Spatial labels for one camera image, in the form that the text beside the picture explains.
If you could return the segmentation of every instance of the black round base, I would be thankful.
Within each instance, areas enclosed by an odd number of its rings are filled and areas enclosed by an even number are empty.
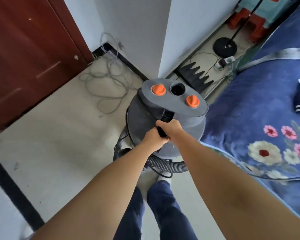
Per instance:
[[[237,52],[237,45],[234,41],[227,46],[229,42],[229,38],[222,37],[216,40],[213,44],[213,51],[216,53],[217,56],[222,58],[228,58],[230,56],[234,56]]]

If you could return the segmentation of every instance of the blue bedding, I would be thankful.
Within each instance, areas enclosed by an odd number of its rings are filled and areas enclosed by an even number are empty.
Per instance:
[[[271,35],[253,60],[300,47],[300,6]],[[274,60],[236,77],[206,115],[201,142],[258,179],[300,217],[300,115],[293,97],[300,60]]]

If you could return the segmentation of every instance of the red door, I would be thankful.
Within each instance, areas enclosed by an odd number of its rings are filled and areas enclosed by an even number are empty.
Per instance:
[[[0,129],[86,67],[48,0],[0,0]]]

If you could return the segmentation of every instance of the red plastic stool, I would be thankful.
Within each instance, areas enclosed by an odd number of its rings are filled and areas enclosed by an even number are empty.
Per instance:
[[[228,27],[230,29],[235,29],[237,24],[241,19],[246,19],[250,14],[250,11],[246,8],[242,8],[240,12],[234,13],[232,17],[229,19]],[[249,40],[252,43],[257,43],[267,32],[267,28],[264,28],[263,25],[266,22],[266,20],[256,14],[252,14],[252,16],[249,19],[250,23],[253,23],[256,28],[249,37]]]

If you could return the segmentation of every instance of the leg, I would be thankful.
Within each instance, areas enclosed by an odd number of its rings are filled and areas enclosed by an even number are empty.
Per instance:
[[[144,211],[145,204],[140,190],[136,187],[113,240],[140,240],[142,215]]]
[[[167,181],[161,180],[153,184],[148,191],[147,201],[158,223],[161,240],[197,240]]]

